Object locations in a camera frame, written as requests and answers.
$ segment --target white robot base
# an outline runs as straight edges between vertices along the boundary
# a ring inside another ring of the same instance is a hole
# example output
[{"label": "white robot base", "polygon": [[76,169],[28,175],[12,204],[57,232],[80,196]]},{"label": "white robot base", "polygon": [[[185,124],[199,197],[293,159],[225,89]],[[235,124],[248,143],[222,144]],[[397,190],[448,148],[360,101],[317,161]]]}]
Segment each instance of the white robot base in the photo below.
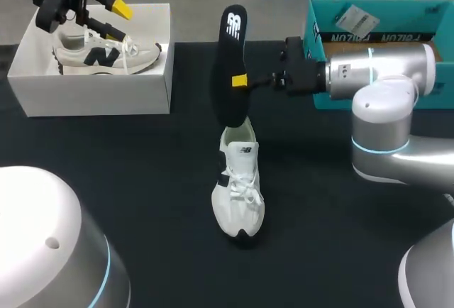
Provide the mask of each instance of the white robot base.
[{"label": "white robot base", "polygon": [[0,307],[129,308],[121,259],[74,191],[33,167],[0,169]]},{"label": "white robot base", "polygon": [[452,308],[454,219],[410,248],[399,267],[405,308]]}]

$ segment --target white shoe box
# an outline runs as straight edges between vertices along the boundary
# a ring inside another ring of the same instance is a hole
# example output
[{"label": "white shoe box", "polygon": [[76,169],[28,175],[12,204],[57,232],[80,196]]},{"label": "white shoe box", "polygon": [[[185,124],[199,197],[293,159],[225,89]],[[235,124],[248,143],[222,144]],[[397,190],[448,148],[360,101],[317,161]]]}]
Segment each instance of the white shoe box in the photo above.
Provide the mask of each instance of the white shoe box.
[{"label": "white shoe box", "polygon": [[[110,23],[144,48],[159,43],[154,67],[137,75],[60,75],[52,55],[54,35],[35,26],[35,16],[18,47],[8,80],[27,116],[168,114],[172,93],[174,42],[169,4],[130,5],[127,21],[101,5],[89,5],[90,17]],[[58,30],[83,34],[68,21]]]}]

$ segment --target white sneaker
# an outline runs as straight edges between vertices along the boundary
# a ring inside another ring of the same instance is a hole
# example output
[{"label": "white sneaker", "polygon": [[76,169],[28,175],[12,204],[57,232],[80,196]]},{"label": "white sneaker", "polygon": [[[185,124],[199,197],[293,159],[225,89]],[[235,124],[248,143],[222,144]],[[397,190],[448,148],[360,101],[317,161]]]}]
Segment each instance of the white sneaker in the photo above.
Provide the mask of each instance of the white sneaker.
[{"label": "white sneaker", "polygon": [[61,75],[136,74],[149,68],[161,53],[159,44],[141,48],[129,36],[123,42],[105,40],[86,30],[84,35],[55,36],[53,54]]},{"label": "white sneaker", "polygon": [[252,237],[262,226],[265,203],[257,158],[258,143],[249,119],[238,128],[224,130],[211,203],[219,226],[231,237]]}]

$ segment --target shoe sole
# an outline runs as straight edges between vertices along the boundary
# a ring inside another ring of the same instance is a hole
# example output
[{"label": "shoe sole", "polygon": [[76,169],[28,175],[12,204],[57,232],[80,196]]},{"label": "shoe sole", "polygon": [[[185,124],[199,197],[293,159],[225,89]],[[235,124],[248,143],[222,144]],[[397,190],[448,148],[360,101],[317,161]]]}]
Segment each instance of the shoe sole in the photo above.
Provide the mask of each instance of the shoe sole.
[{"label": "shoe sole", "polygon": [[[161,46],[156,43],[156,46],[159,48],[160,53],[162,52]],[[89,65],[86,67],[71,67],[68,65],[62,65],[60,61],[55,56],[55,52],[52,51],[52,55],[58,63],[58,72],[60,75],[134,75],[144,72],[151,68],[156,61],[159,60],[160,54],[154,61],[143,63],[142,65],[136,65],[134,67],[128,68],[128,74],[125,73],[124,68],[112,68],[104,67],[102,65]]]}]

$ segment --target shoelace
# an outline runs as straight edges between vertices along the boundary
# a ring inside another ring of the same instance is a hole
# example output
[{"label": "shoelace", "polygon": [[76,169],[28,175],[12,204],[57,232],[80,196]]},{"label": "shoelace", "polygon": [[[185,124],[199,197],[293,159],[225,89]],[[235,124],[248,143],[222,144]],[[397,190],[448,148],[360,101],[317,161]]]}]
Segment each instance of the shoelace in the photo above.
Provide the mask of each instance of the shoelace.
[{"label": "shoelace", "polygon": [[250,175],[236,175],[229,167],[227,167],[227,173],[233,179],[230,194],[231,197],[244,198],[248,204],[262,204],[260,193],[258,193],[254,186],[255,175],[254,177],[251,177]]},{"label": "shoelace", "polygon": [[121,55],[123,56],[123,68],[125,70],[125,74],[129,75],[128,65],[126,63],[126,53],[131,55],[133,52],[138,51],[137,45],[134,44],[133,39],[127,35],[124,38],[123,42],[117,42],[115,40],[108,40],[106,45],[109,46],[110,48],[120,48],[121,49]]}]

